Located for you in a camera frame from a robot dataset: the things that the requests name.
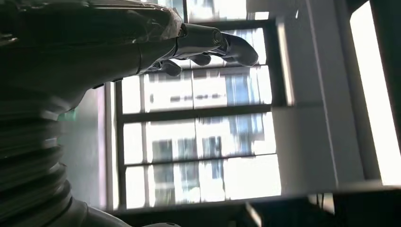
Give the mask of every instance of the window frame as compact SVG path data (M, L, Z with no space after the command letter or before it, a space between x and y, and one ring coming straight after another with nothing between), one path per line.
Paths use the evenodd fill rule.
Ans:
M184 21L188 21L186 0L183 0L184 6ZM284 89L284 80L281 66L281 56L279 52L279 39L274 19L267 20L237 20L237 21L216 21L216 22L200 22L194 23L202 26L215 27L221 31L224 30L245 30L245 29L263 29L266 62L260 65L267 65L270 74L270 86L272 92L271 104L257 104L257 105L236 105L226 107L208 107L200 109L182 109L182 110L163 110L150 113L123 113L122 110L122 82L115 83L115 99L116 99L116 144L117 144L117 168L118 168L118 190L119 190L119 210L127 209L127 191L126 191L126 170L128 167L142 166L144 167L144 180L145 180L145 205L144 208L149 207L149 185L148 185L148 167L165 164L179 164L191 163L202 161L218 161L227 160L236 157L255 157L258 155L230 155L228 157L208 157L208 158L191 158L179 159L168 161L153 161L147 162L146 154L147 148L143 146L144 161L137 164L125 164L124 162L124 125L129 123L141 123L142 126L142 143L146 144L146 134L144 133L146 122L159 122L159 121L173 121L185 119L199 119L205 117L220 117L230 115L244 115L244 114L263 114L271 112L272 106L286 106L286 96ZM226 66L224 68L233 68L238 66ZM205 69L184 69L184 70L205 70ZM144 99L143 90L141 89L141 99Z

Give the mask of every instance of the humanoid robot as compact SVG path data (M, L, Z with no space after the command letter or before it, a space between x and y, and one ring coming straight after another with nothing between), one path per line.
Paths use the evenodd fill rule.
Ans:
M207 65L211 55L258 60L244 39L155 4L0 0L0 226L128 227L71 195L57 117L88 89L149 71L177 76L170 59Z

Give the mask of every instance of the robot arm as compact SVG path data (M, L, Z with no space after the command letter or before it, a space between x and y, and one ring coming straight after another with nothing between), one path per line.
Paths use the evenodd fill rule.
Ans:
M153 4L0 1L0 226L127 227L71 196L55 116L106 82L150 71L177 76L171 59L207 65L212 55L248 67L258 60L242 38L182 24Z

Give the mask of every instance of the metal bar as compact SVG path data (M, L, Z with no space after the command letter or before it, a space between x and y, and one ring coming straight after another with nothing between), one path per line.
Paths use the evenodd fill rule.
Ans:
M287 106L277 26L275 24L266 25L263 28L263 34L267 53L266 64L269 67L270 75L271 104L272 106Z
M140 96L140 110L145 111L145 77L139 77L139 96ZM148 146L146 139L146 124L141 123L141 135L142 135L142 160L148 161ZM145 206L149 206L149 179L148 179L148 168L143 169L143 179L144 179L144 190L145 190Z
M244 30L265 27L266 25L275 25L275 20L232 20L232 21L213 21L213 22L195 22L193 24L201 26L215 27L220 31Z
M183 9L184 9L184 23L188 23L188 4L187 4L187 0L183 0Z
M260 67L260 66L264 66L267 65L266 63L262 63L262 64L256 64L253 66L253 68L255 67ZM240 65L226 65L226 66L207 66L207 67L202 67L202 68L182 68L183 72L184 71L200 71L200 70L220 70L220 71L230 71L230 70L240 70L240 69L248 69L248 67L243 67ZM159 73L165 73L163 71L155 71L155 72L147 72L147 74L152 75L152 74L159 74Z
M179 164L179 163L190 163L190 162L204 162L204 161L214 161L214 160L226 160L230 158L239 158L239 157L257 157L257 156L266 156L266 155L275 155L276 153L271 154L248 154L248 155L230 155L223 157L204 157L204 158L189 158L189 159L179 159L179 160L166 160L166 161L155 161L155 162L143 162L143 163L135 163L135 164L126 164L126 167L136 167L136 166L158 166L158 165L168 165L168 164Z
M237 105L237 106L215 107L215 108L204 108L204 109L171 110L163 112L123 114L122 116L120 116L120 120L123 123L158 122L158 121L186 120L186 119L206 118L206 117L257 114L257 113L266 113L270 111L271 111L271 105L268 104Z
M107 189L107 203L106 210L113 210L113 146L112 146L112 132L113 128L113 111L115 103L112 102L111 83L105 84L105 133L106 133L106 189Z
M122 83L115 83L115 103L116 103L116 120L117 120L117 166L118 166L118 194L119 209L127 208L127 188L125 181L124 166L124 122L122 121Z

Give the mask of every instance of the bright light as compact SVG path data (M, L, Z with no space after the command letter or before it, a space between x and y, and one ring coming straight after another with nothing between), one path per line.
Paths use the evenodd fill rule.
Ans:
M401 184L401 155L369 1L352 15L351 29L382 182Z

